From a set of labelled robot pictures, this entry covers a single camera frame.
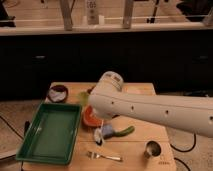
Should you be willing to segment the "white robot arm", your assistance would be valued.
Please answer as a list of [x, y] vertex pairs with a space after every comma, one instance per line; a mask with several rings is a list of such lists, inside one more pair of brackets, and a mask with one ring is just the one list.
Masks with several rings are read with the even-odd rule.
[[88, 102], [101, 118], [123, 115], [213, 138], [213, 97], [141, 95], [122, 91], [116, 72], [105, 72]]

